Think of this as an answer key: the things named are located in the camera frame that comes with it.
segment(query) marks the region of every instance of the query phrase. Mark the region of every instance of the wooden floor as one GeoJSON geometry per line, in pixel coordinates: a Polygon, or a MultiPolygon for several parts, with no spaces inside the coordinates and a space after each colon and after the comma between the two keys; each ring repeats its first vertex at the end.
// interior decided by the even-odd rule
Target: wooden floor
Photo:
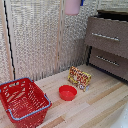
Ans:
{"type": "MultiPolygon", "coordinates": [[[[73,101],[63,101],[58,89],[67,81],[68,71],[37,81],[53,105],[44,123],[38,128],[110,128],[128,102],[128,86],[123,82],[91,67],[78,67],[92,75],[90,88],[77,89],[73,101]]],[[[0,128],[14,128],[0,104],[0,128]]]]}

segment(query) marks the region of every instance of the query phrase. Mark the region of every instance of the red plastic basket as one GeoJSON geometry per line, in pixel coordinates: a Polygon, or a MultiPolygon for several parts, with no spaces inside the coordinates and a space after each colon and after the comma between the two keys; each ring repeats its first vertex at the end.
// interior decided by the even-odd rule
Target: red plastic basket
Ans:
{"type": "Polygon", "coordinates": [[[45,118],[52,103],[29,78],[0,85],[0,99],[11,122],[17,128],[35,128],[45,118]]]}

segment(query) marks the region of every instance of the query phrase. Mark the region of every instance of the drawer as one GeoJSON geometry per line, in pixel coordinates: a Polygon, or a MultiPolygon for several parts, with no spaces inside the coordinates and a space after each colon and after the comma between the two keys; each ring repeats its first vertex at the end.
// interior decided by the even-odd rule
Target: drawer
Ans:
{"type": "Polygon", "coordinates": [[[128,80],[128,59],[92,48],[89,63],[128,80]]]}
{"type": "Polygon", "coordinates": [[[128,22],[89,17],[85,43],[128,59],[128,22]]]}

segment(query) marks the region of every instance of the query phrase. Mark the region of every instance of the drawer handle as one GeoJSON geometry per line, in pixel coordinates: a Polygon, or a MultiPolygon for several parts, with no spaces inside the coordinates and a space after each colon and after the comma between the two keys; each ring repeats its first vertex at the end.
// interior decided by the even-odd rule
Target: drawer handle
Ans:
{"type": "Polygon", "coordinates": [[[107,60],[107,59],[105,59],[105,58],[103,58],[103,57],[101,57],[101,56],[96,56],[96,57],[97,57],[98,59],[104,60],[104,61],[106,61],[106,62],[108,62],[108,63],[113,64],[113,65],[119,66],[119,64],[117,64],[116,62],[112,62],[112,61],[107,60]]]}
{"type": "Polygon", "coordinates": [[[114,40],[114,41],[118,41],[118,42],[120,41],[120,40],[118,39],[118,37],[112,38],[112,37],[107,37],[107,36],[103,36],[103,35],[101,35],[101,34],[95,34],[95,33],[92,33],[92,35],[98,36],[98,37],[103,37],[103,38],[110,39],[110,40],[114,40]]]}

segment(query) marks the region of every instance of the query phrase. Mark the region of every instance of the red plastic bowl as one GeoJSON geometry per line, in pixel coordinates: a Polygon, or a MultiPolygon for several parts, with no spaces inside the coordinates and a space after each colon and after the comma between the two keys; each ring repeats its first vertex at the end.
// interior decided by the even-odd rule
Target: red plastic bowl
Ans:
{"type": "Polygon", "coordinates": [[[69,85],[63,85],[59,88],[60,98],[66,101],[71,101],[75,98],[77,90],[69,85]]]}

